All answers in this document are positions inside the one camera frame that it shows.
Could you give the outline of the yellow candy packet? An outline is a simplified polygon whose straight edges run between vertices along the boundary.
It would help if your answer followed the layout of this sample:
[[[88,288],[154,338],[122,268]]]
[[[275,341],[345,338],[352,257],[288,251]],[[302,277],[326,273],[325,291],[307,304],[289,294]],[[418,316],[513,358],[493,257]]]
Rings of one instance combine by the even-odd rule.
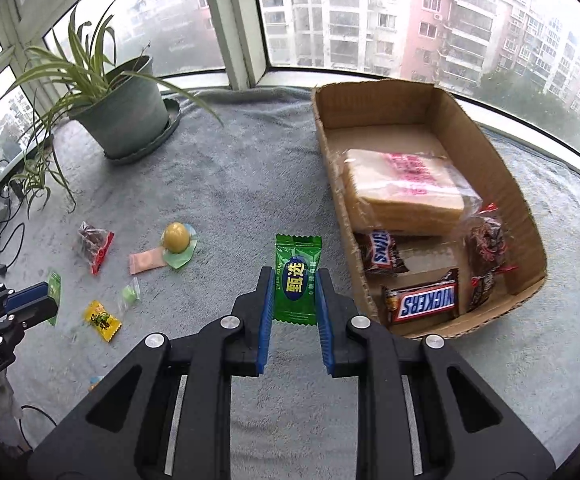
[[[84,321],[92,326],[105,342],[112,341],[122,326],[121,321],[112,315],[98,300],[92,301],[84,312]]]

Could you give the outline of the red date snack packet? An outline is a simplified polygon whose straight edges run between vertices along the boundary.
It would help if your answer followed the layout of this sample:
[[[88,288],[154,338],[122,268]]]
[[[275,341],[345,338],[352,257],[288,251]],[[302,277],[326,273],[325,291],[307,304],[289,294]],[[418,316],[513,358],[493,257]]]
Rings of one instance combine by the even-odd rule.
[[[114,239],[114,233],[83,221],[78,228],[78,250],[87,261],[89,271],[97,275]]]

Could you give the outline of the small light green candy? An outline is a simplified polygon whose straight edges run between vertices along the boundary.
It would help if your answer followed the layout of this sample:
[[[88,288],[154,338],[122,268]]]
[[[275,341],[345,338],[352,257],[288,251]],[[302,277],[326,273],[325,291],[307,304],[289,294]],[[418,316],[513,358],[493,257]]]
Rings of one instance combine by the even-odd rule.
[[[125,285],[119,294],[119,308],[126,311],[134,304],[137,304],[141,297],[140,285],[138,278],[134,276],[132,280]]]

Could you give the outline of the Snickers bar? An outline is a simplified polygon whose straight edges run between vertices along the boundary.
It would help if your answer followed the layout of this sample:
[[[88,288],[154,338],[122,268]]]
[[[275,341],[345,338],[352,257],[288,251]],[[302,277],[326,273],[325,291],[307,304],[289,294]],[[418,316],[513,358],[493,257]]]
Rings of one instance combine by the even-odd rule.
[[[450,312],[456,314],[459,304],[458,270],[450,269],[434,282],[407,287],[381,289],[386,317],[391,325]]]
[[[396,239],[390,232],[378,230],[356,233],[355,239],[366,273],[396,275],[408,272],[398,252]]]

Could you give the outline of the pink candy packet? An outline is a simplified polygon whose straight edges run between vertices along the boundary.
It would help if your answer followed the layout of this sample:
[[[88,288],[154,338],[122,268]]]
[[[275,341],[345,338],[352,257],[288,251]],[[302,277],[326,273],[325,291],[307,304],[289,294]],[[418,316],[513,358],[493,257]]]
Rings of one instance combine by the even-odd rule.
[[[167,265],[168,264],[163,258],[162,247],[152,248],[145,252],[136,252],[136,254],[130,254],[128,256],[130,275],[137,275],[153,269],[164,268],[164,266]]]

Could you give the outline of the black patterned candy packet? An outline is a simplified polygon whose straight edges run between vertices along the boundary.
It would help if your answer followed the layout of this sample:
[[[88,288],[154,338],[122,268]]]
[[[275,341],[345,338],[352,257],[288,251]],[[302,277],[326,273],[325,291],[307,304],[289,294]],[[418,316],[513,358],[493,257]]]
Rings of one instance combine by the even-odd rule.
[[[493,272],[474,276],[471,279],[471,296],[468,309],[472,311],[485,304],[490,299],[494,286],[495,274]]]

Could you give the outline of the yellow green jelly cup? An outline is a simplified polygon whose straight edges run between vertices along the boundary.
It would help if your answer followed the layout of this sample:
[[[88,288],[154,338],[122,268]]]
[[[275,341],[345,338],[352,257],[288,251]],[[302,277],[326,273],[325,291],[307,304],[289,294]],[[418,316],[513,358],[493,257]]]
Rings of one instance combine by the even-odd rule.
[[[192,259],[197,247],[196,230],[188,223],[172,222],[162,233],[163,260],[178,270]]]

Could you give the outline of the dark date snack packet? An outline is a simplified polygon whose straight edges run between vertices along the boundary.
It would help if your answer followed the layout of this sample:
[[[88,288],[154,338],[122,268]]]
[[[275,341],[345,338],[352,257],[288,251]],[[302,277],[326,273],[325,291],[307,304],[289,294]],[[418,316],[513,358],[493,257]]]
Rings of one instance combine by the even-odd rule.
[[[508,261],[506,229],[496,203],[490,203],[470,216],[464,233],[468,263],[474,278],[518,269]]]

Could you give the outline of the green candy packet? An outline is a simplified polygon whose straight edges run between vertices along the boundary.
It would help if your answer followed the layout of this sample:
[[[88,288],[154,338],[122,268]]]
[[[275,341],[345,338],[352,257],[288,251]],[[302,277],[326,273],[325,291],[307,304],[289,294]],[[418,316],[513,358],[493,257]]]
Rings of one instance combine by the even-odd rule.
[[[276,235],[276,321],[299,325],[316,324],[315,274],[321,254],[320,236]]]

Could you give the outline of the packaged bread loaf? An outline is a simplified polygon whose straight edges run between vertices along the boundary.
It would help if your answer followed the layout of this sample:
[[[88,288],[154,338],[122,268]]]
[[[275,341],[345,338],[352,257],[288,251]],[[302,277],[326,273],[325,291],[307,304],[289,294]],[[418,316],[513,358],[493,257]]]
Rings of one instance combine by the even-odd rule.
[[[445,236],[475,214],[481,196],[443,157],[349,148],[341,178],[355,232]]]

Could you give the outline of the grey towel mat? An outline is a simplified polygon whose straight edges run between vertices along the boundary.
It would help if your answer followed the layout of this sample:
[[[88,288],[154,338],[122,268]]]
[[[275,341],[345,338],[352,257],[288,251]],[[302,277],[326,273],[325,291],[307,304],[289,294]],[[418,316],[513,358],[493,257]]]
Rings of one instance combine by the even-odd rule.
[[[29,330],[8,368],[22,411],[16,451],[39,444],[143,336],[188,335],[227,313],[273,263],[279,233],[320,236],[320,262],[337,291],[350,292],[308,92],[219,91],[208,99],[220,118],[187,108],[168,142],[130,166],[112,166],[80,126],[64,126],[55,146],[76,198],[72,212],[62,188],[46,205],[0,202],[0,214],[13,214],[0,239],[6,284],[25,288],[50,269],[62,279],[57,321]],[[562,463],[580,443],[580,176],[498,134],[491,142],[531,209],[548,277],[522,307],[455,348]],[[83,221],[114,233],[97,275],[77,247]],[[172,222],[196,230],[192,259],[178,270],[130,275],[128,256],[162,247]],[[134,276],[140,300],[121,311],[119,294]],[[110,342],[84,321],[94,300],[122,323]]]

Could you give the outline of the brown cardboard box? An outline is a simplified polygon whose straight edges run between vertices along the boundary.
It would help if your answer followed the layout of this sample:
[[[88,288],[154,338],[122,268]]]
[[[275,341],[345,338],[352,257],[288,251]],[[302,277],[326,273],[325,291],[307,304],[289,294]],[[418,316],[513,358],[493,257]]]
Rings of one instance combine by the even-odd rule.
[[[354,298],[397,335],[457,338],[547,278],[520,186],[446,91],[397,79],[312,95]]]

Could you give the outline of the green plant pot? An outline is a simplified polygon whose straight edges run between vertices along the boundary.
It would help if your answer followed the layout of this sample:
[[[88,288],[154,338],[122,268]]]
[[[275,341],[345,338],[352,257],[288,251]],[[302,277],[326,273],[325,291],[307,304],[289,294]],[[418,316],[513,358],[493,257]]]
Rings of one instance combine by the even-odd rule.
[[[153,75],[153,59],[141,55],[106,73],[112,90],[95,104],[72,107],[76,120],[99,144],[108,159],[121,159],[155,141],[170,115]]]

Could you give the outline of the spider plant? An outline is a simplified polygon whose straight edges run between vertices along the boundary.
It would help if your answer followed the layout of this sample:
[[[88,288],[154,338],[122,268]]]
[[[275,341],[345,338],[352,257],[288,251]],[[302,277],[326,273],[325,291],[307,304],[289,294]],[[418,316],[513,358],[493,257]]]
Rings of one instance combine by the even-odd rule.
[[[4,92],[5,96],[9,96],[14,90],[32,82],[38,82],[43,87],[60,84],[66,88],[66,93],[59,96],[45,113],[33,116],[31,125],[22,133],[22,138],[26,140],[26,145],[32,148],[33,153],[22,155],[22,168],[13,174],[10,180],[21,185],[24,199],[29,205],[33,205],[36,200],[40,200],[43,205],[49,202],[51,188],[47,181],[53,180],[66,193],[68,211],[72,212],[76,208],[76,198],[61,168],[54,142],[50,138],[54,135],[56,128],[66,120],[77,122],[69,118],[69,111],[72,107],[95,104],[112,90],[106,73],[126,62],[118,59],[118,43],[112,20],[111,6],[106,7],[95,23],[84,21],[78,24],[76,11],[72,10],[66,28],[68,46],[64,48],[60,41],[55,42],[56,48],[53,51],[35,44],[28,46],[26,53],[30,65]],[[162,87],[167,88],[169,92],[204,110],[214,119],[220,118],[217,112],[194,92],[180,88],[156,76],[155,73],[152,76],[146,76],[146,79],[154,80],[158,84],[159,91]],[[121,165],[134,162],[153,152],[168,140],[177,128],[178,114],[169,110],[168,107],[166,109],[170,115],[170,123],[155,141],[125,158],[108,159],[104,155],[106,159]]]

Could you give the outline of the white window frame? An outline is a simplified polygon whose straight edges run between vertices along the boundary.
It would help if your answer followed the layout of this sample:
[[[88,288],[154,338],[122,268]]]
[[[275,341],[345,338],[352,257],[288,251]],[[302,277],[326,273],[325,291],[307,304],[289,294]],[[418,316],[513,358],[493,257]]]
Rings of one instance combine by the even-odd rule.
[[[40,38],[77,0],[0,0],[0,72],[16,68],[22,46]],[[340,70],[275,68],[267,58],[261,12],[256,0],[209,0],[220,53],[221,70],[197,70],[183,76],[194,89],[264,87],[315,88],[335,82],[363,82],[370,75]],[[459,105],[478,125],[560,160],[580,174],[580,153],[547,131],[500,108],[468,96]]]

